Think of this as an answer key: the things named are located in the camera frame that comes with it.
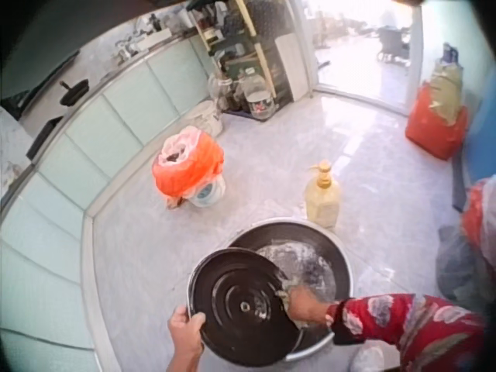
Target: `tiled floor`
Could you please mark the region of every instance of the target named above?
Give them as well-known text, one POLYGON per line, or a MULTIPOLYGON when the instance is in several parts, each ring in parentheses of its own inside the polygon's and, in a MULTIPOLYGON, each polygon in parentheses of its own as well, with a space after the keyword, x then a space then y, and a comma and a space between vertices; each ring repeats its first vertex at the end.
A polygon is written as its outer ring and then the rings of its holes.
POLYGON ((400 63, 377 60, 381 50, 377 37, 345 36, 315 51, 319 63, 330 65, 319 71, 319 83, 340 91, 403 105, 408 87, 408 68, 400 63))
MULTIPOLYGON (((303 216, 303 191, 323 158, 343 200, 336 234, 346 246, 355 295, 438 295, 438 227, 450 207, 450 164, 406 140, 406 119, 332 96, 304 98, 258 124, 225 118, 224 198, 168 211, 150 163, 95 219, 102 311, 124 371, 163 371, 173 353, 167 318, 186 301, 188 276, 236 231, 275 216, 303 216)), ((354 348, 329 347, 269 370, 345 371, 354 348)), ((205 353, 201 369, 240 370, 205 353)))

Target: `glass door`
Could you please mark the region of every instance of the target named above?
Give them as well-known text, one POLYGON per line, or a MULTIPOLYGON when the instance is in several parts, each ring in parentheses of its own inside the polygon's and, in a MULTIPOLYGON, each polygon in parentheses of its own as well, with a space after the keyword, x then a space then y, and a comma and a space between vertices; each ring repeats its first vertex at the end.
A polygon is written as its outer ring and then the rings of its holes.
POLYGON ((420 8, 392 0, 294 0, 293 6, 306 23, 318 90, 410 109, 422 66, 420 8))

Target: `bottle cap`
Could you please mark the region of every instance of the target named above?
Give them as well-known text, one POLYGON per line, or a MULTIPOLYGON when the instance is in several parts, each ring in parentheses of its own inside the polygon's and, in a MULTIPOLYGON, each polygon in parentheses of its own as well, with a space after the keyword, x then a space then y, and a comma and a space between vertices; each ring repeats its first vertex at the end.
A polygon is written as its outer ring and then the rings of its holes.
POLYGON ((322 160, 319 165, 314 165, 312 169, 318 169, 317 185, 320 188, 330 188, 332 184, 331 164, 327 160, 322 160))

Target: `light green cabinet door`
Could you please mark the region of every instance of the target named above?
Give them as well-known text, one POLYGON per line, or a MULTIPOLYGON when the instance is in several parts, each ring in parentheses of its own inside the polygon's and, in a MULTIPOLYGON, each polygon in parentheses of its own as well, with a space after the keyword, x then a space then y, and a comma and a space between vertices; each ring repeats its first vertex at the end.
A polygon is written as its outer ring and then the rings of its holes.
POLYGON ((104 94, 143 144, 179 117, 146 63, 119 77, 104 94))
POLYGON ((66 134, 110 178, 142 148, 140 141, 102 96, 84 108, 66 134))
POLYGON ((14 202, 2 224, 1 244, 5 243, 48 271, 79 283, 79 240, 34 211, 23 200, 14 202))
POLYGON ((83 209, 93 202, 109 181, 109 177, 65 135, 42 160, 40 173, 83 209))
POLYGON ((2 328, 92 348, 78 284, 2 247, 2 328))
POLYGON ((12 372, 99 372, 95 352, 52 345, 1 331, 12 372))
POLYGON ((207 74, 189 40, 151 57, 148 64, 181 114, 208 97, 207 74))
POLYGON ((205 71, 207 71, 207 74, 210 75, 211 73, 215 72, 214 63, 212 62, 212 58, 208 55, 207 50, 205 49, 202 38, 199 35, 196 35, 191 37, 189 41, 193 46, 198 59, 203 65, 203 68, 205 69, 205 71))
POLYGON ((35 173, 23 188, 20 198, 34 210, 75 239, 81 239, 83 210, 64 197, 52 184, 35 173))

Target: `yellow plastic bottle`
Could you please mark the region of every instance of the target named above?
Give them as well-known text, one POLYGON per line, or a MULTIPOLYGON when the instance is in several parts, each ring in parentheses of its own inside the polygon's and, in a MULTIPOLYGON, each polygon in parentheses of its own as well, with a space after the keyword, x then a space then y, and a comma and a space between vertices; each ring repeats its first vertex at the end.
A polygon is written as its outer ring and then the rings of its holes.
POLYGON ((341 191, 331 177, 331 165, 327 160, 313 168, 319 170, 319 175, 305 189, 307 219, 322 227, 333 228, 338 219, 341 191))

